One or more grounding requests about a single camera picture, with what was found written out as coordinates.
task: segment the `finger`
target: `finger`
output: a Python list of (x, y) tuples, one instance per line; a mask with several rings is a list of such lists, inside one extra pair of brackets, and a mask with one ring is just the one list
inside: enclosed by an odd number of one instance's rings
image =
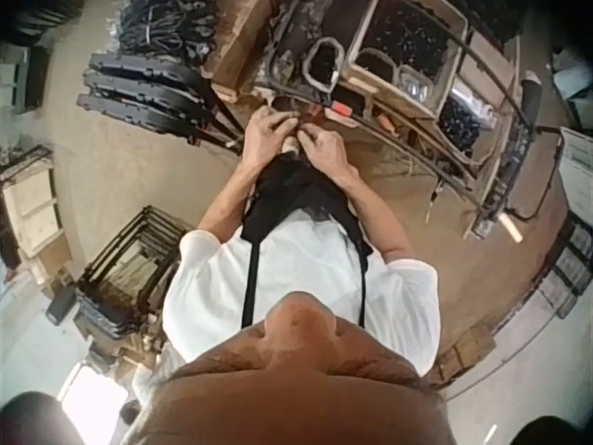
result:
[(253, 113), (252, 119), (263, 119), (270, 115), (270, 107), (262, 105), (258, 110)]
[(268, 127), (273, 128), (287, 119), (296, 118), (298, 113), (294, 111), (284, 111), (282, 113), (272, 113), (270, 116), (263, 119), (262, 123)]
[(298, 131), (298, 133), (296, 134), (296, 138), (298, 139), (298, 142), (300, 142), (300, 144), (303, 146), (307, 153), (311, 152), (317, 147), (315, 146), (315, 142), (313, 142), (313, 140), (311, 139), (311, 136), (309, 136), (302, 130)]
[(297, 118), (287, 119), (286, 121), (282, 122), (282, 124), (276, 129), (275, 133), (286, 137), (288, 136), (298, 125)]
[(313, 137), (313, 139), (317, 139), (321, 133), (325, 132), (325, 130), (322, 127), (317, 126), (314, 123), (306, 123), (302, 125), (300, 128), (309, 133)]

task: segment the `sunlight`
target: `sunlight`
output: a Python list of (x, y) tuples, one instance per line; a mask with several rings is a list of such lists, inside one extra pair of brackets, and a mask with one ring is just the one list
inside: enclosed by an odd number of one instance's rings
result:
[(62, 407), (86, 445), (107, 445), (127, 392), (110, 378), (82, 366), (62, 390)]

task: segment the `concrete floor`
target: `concrete floor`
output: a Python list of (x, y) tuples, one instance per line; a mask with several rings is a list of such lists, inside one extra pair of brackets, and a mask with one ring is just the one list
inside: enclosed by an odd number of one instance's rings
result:
[[(117, 5), (89, 0), (80, 21), (55, 46), (44, 107), (21, 120), (21, 131), (54, 146), (59, 209), (75, 269), (87, 261), (144, 205), (152, 204), (197, 223), (222, 188), (236, 160), (216, 149), (195, 148), (184, 140), (160, 136), (88, 113), (76, 107), (84, 91), (82, 73), (91, 53), (108, 41), (107, 19)], [(539, 123), (566, 123), (560, 99), (546, 70), (546, 25), (530, 20), (523, 38), (522, 70), (534, 70), (544, 84)], [(350, 140), (350, 155), (363, 177), (393, 206), (410, 232), (419, 256), (440, 272), (443, 336), (448, 349), (472, 325), (502, 320), (524, 296), (567, 211), (560, 177), (539, 218), (521, 226), (516, 245), (497, 228), (487, 241), (461, 239), (465, 207), (452, 193), (437, 201), (428, 225), (427, 201), (435, 181), (394, 177), (384, 148)], [(552, 165), (553, 137), (531, 149), (511, 204), (529, 212)]]

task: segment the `cardboard box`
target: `cardboard box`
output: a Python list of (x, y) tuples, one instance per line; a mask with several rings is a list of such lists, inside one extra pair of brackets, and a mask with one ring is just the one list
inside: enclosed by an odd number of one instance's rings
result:
[(463, 372), (463, 366), (455, 348), (451, 348), (438, 358), (438, 369), (443, 380), (448, 382)]
[[(512, 63), (479, 32), (473, 34), (470, 48), (496, 74), (508, 91), (515, 74)], [(496, 109), (502, 105), (504, 94), (470, 55), (463, 58), (460, 77), (488, 104)]]
[(470, 328), (455, 345), (464, 370), (473, 368), (497, 346), (490, 329), (484, 324)]
[[(258, 50), (262, 34), (269, 28), (271, 0), (220, 0), (221, 21), (217, 26), (217, 48), (202, 68), (212, 79), (214, 90), (225, 100), (236, 95), (249, 59)], [(261, 52), (265, 42), (262, 41)]]

